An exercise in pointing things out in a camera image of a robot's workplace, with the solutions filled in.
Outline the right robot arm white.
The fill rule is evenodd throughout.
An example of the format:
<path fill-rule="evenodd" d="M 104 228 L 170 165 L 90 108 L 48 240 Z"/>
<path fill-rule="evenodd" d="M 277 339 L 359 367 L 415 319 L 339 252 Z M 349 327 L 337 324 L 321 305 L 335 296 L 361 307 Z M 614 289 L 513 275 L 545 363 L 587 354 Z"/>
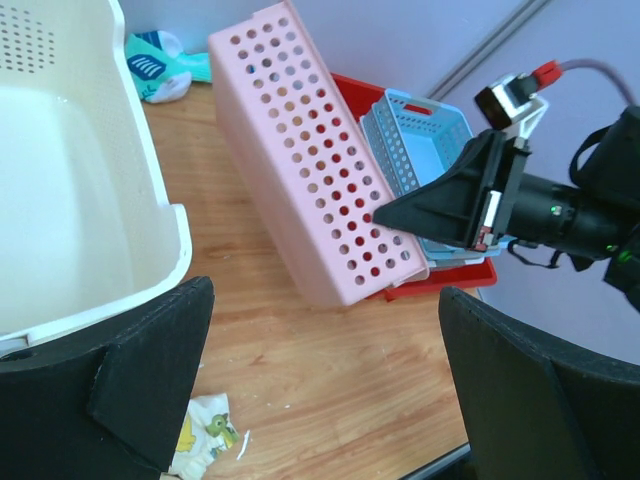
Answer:
<path fill-rule="evenodd" d="M 523 139 L 488 129 L 468 141 L 435 181 L 379 208 L 375 223 L 417 237 L 484 251 L 544 245 L 576 271 L 607 261 L 603 280 L 639 305 L 639 109 L 590 134 L 569 165 L 570 184 L 525 173 Z"/>

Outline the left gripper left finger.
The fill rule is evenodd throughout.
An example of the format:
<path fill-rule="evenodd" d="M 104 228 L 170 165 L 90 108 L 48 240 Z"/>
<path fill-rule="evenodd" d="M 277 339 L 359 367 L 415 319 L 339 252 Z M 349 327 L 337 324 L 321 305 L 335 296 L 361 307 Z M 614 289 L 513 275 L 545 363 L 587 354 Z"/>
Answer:
<path fill-rule="evenodd" d="M 214 286 L 194 277 L 1 359 L 4 479 L 157 479 L 172 462 Z"/>

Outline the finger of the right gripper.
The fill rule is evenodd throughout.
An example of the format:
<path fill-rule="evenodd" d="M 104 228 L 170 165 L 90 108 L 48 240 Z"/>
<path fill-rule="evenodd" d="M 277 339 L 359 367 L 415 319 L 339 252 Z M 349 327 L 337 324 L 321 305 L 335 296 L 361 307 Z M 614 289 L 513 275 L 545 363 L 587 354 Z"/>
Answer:
<path fill-rule="evenodd" d="M 455 247 L 493 247 L 499 235 L 486 218 L 499 162 L 500 132 L 485 130 L 467 142 L 447 172 L 378 207 L 373 221 Z"/>

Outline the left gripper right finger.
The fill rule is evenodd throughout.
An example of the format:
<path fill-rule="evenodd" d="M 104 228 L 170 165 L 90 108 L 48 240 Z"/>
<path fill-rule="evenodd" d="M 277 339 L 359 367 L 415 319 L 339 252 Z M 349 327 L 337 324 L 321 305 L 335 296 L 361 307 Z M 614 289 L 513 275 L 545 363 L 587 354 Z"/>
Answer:
<path fill-rule="evenodd" d="M 638 478 L 638 366 L 455 287 L 438 316 L 478 478 Z"/>

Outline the blue perforated basket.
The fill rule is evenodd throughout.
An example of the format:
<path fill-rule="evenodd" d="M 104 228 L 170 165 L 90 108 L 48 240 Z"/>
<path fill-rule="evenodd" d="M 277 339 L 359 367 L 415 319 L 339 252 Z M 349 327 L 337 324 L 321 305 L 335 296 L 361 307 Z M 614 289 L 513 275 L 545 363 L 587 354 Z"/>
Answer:
<path fill-rule="evenodd" d="M 472 138 L 457 108 L 395 89 L 385 90 L 359 123 L 396 198 L 446 173 Z"/>

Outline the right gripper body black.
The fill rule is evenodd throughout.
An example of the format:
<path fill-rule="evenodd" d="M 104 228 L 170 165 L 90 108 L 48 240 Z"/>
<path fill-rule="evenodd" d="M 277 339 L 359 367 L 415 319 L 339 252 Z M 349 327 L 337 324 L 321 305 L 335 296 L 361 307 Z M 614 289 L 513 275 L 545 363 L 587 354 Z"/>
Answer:
<path fill-rule="evenodd" d="M 520 138 L 481 134 L 485 168 L 479 246 L 503 236 L 602 260 L 630 237 L 630 212 L 575 187 L 524 172 L 530 149 Z"/>

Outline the pink perforated basket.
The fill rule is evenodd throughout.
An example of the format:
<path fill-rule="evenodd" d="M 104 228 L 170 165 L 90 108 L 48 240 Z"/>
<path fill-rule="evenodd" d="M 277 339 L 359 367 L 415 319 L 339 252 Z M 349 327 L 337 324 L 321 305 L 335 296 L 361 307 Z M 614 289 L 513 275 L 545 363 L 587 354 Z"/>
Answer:
<path fill-rule="evenodd" d="M 393 192 L 293 4 L 212 34 L 209 54 L 218 127 L 305 299 L 426 278 L 418 241 L 373 221 Z"/>

